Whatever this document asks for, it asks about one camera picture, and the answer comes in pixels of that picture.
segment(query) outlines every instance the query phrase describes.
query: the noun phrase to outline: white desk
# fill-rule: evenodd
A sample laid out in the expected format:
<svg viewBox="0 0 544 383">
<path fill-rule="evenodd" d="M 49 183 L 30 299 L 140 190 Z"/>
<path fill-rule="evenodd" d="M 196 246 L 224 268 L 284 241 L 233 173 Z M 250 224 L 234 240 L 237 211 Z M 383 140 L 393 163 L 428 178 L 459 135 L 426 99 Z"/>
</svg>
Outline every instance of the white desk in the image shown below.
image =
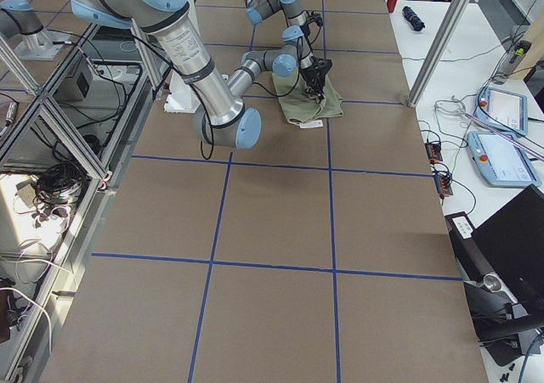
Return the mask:
<svg viewBox="0 0 544 383">
<path fill-rule="evenodd" d="M 426 27 L 422 32 L 413 31 L 403 18 L 402 8 L 405 5 L 411 7 L 425 23 Z M 399 51 L 403 58 L 422 59 L 426 56 L 434 36 L 439 29 L 440 23 L 444 18 L 448 5 L 448 3 L 408 1 L 399 1 L 397 3 L 394 13 L 391 14 L 391 22 L 399 45 Z M 467 6 L 442 59 L 470 58 L 475 54 L 481 54 L 499 44 L 500 39 L 495 36 L 495 33 L 491 29 L 491 26 L 487 22 L 487 19 L 484 17 L 479 6 L 475 3 L 471 3 Z M 477 93 L 485 81 L 490 77 L 503 54 L 504 49 L 497 48 L 488 54 L 478 56 L 477 58 L 468 61 L 458 61 L 455 63 L 440 62 L 421 101 L 417 105 L 416 112 L 418 119 L 427 121 L 431 130 L 439 132 L 434 117 L 434 102 L 439 99 L 450 99 L 453 95 L 455 95 L 457 99 L 462 99 L 468 94 Z M 422 63 L 422 60 L 403 60 L 406 79 L 410 87 L 414 83 Z M 528 99 L 529 116 L 542 119 L 542 112 L 530 94 L 529 89 L 525 86 L 523 80 L 509 79 L 507 83 L 499 86 L 499 88 L 526 95 Z M 464 101 L 467 112 L 473 111 L 475 100 L 476 97 L 470 97 Z M 466 119 L 462 119 L 459 116 L 444 114 L 439 114 L 438 118 L 442 131 L 457 135 L 458 137 L 462 137 L 463 133 L 465 133 Z M 427 129 L 427 126 L 424 123 L 421 123 L 421 127 L 422 129 Z M 470 127 L 470 131 L 477 129 L 478 128 L 474 124 Z M 439 135 L 443 141 L 451 140 L 460 143 L 458 139 L 448 138 L 441 133 L 439 133 Z M 528 137 L 539 144 L 544 144 L 544 124 L 530 122 Z M 433 134 L 430 134 L 429 138 L 431 140 L 435 139 Z M 442 155 L 445 164 L 450 169 L 453 167 L 453 160 L 455 159 L 456 154 L 457 150 L 454 145 L 443 145 Z M 544 178 L 544 163 L 535 162 L 534 166 L 541 178 Z M 457 157 L 454 179 L 466 185 L 476 195 L 477 205 L 474 212 L 470 215 L 470 219 L 476 227 L 521 191 L 521 189 L 493 188 L 489 186 L 479 175 L 478 169 L 474 165 L 467 149 L 462 149 Z M 445 199 L 443 205 L 444 214 L 447 215 L 457 211 L 469 211 L 473 203 L 471 195 L 456 183 L 452 184 L 452 189 L 454 195 Z M 516 362 L 515 370 L 510 372 L 507 370 L 507 367 L 498 367 L 485 349 L 482 350 L 482 356 L 484 357 L 490 382 L 496 383 L 502 374 L 506 372 L 510 373 L 508 381 L 518 381 L 519 370 L 521 363 L 523 362 L 522 358 Z M 542 383 L 543 375 L 544 355 L 530 357 L 523 382 Z"/>
</svg>

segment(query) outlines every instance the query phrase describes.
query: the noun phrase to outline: green cloth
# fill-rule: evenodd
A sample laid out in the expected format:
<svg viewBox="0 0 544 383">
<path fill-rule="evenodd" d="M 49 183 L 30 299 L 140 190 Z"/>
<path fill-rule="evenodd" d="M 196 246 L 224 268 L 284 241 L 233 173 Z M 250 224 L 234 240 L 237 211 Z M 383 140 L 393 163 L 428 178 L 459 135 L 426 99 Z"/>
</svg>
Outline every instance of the green cloth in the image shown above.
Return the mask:
<svg viewBox="0 0 544 383">
<path fill-rule="evenodd" d="M 272 73 L 275 92 L 278 94 L 287 93 L 297 81 L 297 73 L 289 77 L 280 77 Z M 329 76 L 325 77 L 325 88 L 323 90 L 325 99 L 318 103 L 315 99 L 308 97 L 304 92 L 306 82 L 302 77 L 298 79 L 297 86 L 291 94 L 280 97 L 280 105 L 287 122 L 299 123 L 317 120 L 318 118 L 340 117 L 343 115 L 340 104 L 343 99 L 332 87 Z"/>
</svg>

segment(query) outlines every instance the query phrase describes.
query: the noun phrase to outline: sticker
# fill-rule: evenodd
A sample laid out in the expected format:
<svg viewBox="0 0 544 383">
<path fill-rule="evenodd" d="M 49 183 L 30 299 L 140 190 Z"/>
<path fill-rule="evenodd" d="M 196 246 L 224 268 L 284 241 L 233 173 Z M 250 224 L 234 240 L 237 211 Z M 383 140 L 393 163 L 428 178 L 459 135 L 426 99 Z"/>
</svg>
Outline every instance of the sticker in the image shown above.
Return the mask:
<svg viewBox="0 0 544 383">
<path fill-rule="evenodd" d="M 296 126 L 299 128 L 319 128 L 323 127 L 323 121 L 322 120 L 313 120 L 308 122 L 293 122 Z"/>
<path fill-rule="evenodd" d="M 172 39 L 162 41 L 163 47 L 176 65 L 182 65 L 191 61 L 201 52 L 198 39 L 189 29 L 183 29 L 179 35 Z"/>
<path fill-rule="evenodd" d="M 466 217 L 454 217 L 452 220 L 453 224 L 456 225 L 457 230 L 464 239 L 470 239 L 473 237 L 473 227 L 470 225 Z"/>
</svg>

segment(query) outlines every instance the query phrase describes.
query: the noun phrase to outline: computer equipment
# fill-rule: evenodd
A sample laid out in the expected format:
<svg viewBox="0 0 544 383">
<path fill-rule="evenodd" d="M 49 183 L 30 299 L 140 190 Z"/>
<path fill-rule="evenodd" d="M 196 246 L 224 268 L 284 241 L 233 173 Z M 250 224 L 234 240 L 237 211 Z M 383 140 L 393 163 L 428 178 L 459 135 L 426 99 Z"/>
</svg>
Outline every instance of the computer equipment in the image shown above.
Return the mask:
<svg viewBox="0 0 544 383">
<path fill-rule="evenodd" d="M 480 94 L 475 114 L 497 130 L 527 135 L 527 97 L 523 94 L 488 87 Z"/>
<path fill-rule="evenodd" d="M 529 313 L 544 313 L 544 194 L 530 185 L 472 237 Z"/>
<path fill-rule="evenodd" d="M 506 137 L 515 140 L 511 133 Z M 470 132 L 468 148 L 476 167 L 491 186 L 524 188 L 542 181 L 524 151 L 493 132 Z"/>
</svg>

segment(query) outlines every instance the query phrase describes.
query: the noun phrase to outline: monitor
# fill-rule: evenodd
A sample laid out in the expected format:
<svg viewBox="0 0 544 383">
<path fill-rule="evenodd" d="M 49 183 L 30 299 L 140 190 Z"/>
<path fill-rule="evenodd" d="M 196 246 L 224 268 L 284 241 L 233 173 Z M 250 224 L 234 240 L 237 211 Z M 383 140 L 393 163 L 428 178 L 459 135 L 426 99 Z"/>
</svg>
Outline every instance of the monitor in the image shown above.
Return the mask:
<svg viewBox="0 0 544 383">
<path fill-rule="evenodd" d="M 530 185 L 472 236 L 525 309 L 544 313 L 544 194 Z"/>
</svg>

